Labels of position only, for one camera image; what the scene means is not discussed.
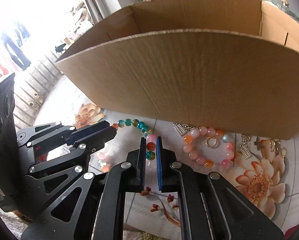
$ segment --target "jewelry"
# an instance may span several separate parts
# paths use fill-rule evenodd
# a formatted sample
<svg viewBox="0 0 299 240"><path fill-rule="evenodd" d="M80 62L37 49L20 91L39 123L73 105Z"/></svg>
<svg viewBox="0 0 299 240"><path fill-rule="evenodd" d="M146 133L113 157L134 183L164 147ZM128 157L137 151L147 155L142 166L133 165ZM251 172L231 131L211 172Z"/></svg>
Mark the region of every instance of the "jewelry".
<svg viewBox="0 0 299 240"><path fill-rule="evenodd" d="M243 156L248 159L252 156L252 153L249 151L249 149L247 148L247 142L249 142L251 140L251 135L245 135L242 134L242 144L239 146L241 149L241 152L243 154Z"/></svg>
<svg viewBox="0 0 299 240"><path fill-rule="evenodd" d="M233 162L231 159L234 158L234 145L232 144L232 138L229 134L224 134L222 130L215 130L213 127L206 128L205 126L201 127L192 127L187 135L184 136L184 146L183 151L188 153L188 157L192 161L196 161L196 163L204 168L211 170L213 168L214 162L212 160L206 159L202 154L199 154L197 150L192 145L194 139L199 136L207 135L208 138L206 140L206 145L210 148L215 148L218 145L218 140L222 140L226 143L226 147L228 151L225 153L224 160L220 163L220 166L224 169L229 169L233 166ZM210 140L214 140L215 144L210 144Z"/></svg>
<svg viewBox="0 0 299 240"><path fill-rule="evenodd" d="M281 147L281 140L274 140L274 139L270 139L270 151L271 152L275 152L276 155L279 154L280 156L282 156L283 158L286 157L287 155L287 149L285 147Z"/></svg>
<svg viewBox="0 0 299 240"><path fill-rule="evenodd" d="M112 124L112 127L118 130L119 128L122 128L124 126L131 125L140 129L146 136L146 149L148 150L148 152L146 153L146 159L149 161L154 160L156 158L156 153L154 152L154 150L156 149L156 136L144 122L140 122L137 119L131 120L130 118L127 118L125 120L119 120L117 123ZM101 167L101 171L108 172L111 169L112 165L106 162L105 154L103 152L100 152L97 154L97 157L99 159L98 164Z"/></svg>
<svg viewBox="0 0 299 240"><path fill-rule="evenodd" d="M214 141L215 141L214 145L210 145L210 144L209 144L209 141L210 141L211 139L214 139ZM216 137L212 137L212 136L208 137L208 138L206 139L206 142L205 142L205 143L206 143L206 146L209 147L209 148L216 148L216 147L218 146L218 140L216 139Z"/></svg>
<svg viewBox="0 0 299 240"><path fill-rule="evenodd" d="M258 137L256 137L256 141L254 142L254 145L257 146L258 151L263 147Z"/></svg>

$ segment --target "silver charm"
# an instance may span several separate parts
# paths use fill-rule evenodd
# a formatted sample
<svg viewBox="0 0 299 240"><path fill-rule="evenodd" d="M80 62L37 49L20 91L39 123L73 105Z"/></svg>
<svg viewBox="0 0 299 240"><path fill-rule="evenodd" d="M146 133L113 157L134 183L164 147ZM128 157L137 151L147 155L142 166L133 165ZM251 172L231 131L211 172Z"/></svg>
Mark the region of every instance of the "silver charm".
<svg viewBox="0 0 299 240"><path fill-rule="evenodd" d="M193 126L188 124L181 124L174 122L173 123L175 130L179 133L180 136L184 136L190 129L197 129L199 126Z"/></svg>
<svg viewBox="0 0 299 240"><path fill-rule="evenodd" d="M248 159L251 158L252 153L247 148L247 142L251 140L251 135L242 134L242 144L239 146L243 156Z"/></svg>
<svg viewBox="0 0 299 240"><path fill-rule="evenodd" d="M180 123L173 123L173 125L180 136L184 136L188 132L188 130L184 129L184 127Z"/></svg>

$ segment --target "cardboard box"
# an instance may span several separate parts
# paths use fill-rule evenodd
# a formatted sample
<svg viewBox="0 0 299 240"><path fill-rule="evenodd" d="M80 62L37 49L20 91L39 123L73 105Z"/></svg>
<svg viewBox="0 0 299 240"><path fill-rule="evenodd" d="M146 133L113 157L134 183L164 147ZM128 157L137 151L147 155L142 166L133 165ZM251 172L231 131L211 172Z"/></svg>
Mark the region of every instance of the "cardboard box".
<svg viewBox="0 0 299 240"><path fill-rule="evenodd" d="M299 24L264 1L136 3L56 65L102 108L270 138L299 132Z"/></svg>

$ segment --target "red fabric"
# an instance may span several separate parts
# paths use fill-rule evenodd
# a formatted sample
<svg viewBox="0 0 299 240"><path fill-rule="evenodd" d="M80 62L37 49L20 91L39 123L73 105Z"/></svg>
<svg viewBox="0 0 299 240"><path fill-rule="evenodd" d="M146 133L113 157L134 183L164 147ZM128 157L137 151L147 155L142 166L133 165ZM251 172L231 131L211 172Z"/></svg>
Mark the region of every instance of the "red fabric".
<svg viewBox="0 0 299 240"><path fill-rule="evenodd" d="M290 228L290 229L288 229L286 231L286 233L285 233L285 240L288 239L293 234L293 232L298 228L298 226L299 225L294 226L294 227L292 227L292 228Z"/></svg>

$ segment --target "teal bead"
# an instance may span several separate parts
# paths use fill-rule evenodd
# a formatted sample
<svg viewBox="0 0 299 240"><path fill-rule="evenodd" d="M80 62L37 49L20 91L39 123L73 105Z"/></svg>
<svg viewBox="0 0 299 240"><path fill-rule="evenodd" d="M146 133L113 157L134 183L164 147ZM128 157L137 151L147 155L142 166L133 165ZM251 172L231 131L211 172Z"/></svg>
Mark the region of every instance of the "teal bead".
<svg viewBox="0 0 299 240"><path fill-rule="evenodd" d="M144 125L141 130L142 130L142 132L146 132L147 129L148 129L148 126Z"/></svg>
<svg viewBox="0 0 299 240"><path fill-rule="evenodd" d="M144 132L144 135L145 136L148 136L149 134L153 133L153 131L151 129L147 129L145 132Z"/></svg>
<svg viewBox="0 0 299 240"><path fill-rule="evenodd" d="M156 157L155 152L147 152L146 153L146 158L150 161L154 160Z"/></svg>
<svg viewBox="0 0 299 240"><path fill-rule="evenodd" d="M144 125L145 125L144 122L138 122L138 124L137 124L137 128L138 128L138 129L142 129Z"/></svg>
<svg viewBox="0 0 299 240"><path fill-rule="evenodd" d="M135 127L137 127L138 122L139 122L139 120L137 120L137 119L133 119L133 121L132 121L132 125L135 126Z"/></svg>
<svg viewBox="0 0 299 240"><path fill-rule="evenodd" d="M222 141L224 143L230 143L230 142L232 142L232 138L231 138L231 136L229 134L226 133L226 134L223 135Z"/></svg>
<svg viewBox="0 0 299 240"><path fill-rule="evenodd" d="M119 124L119 127L124 127L125 126L124 120L119 120L118 124Z"/></svg>
<svg viewBox="0 0 299 240"><path fill-rule="evenodd" d="M132 125L132 120L129 119L129 118L125 119L125 125L126 126L131 126Z"/></svg>

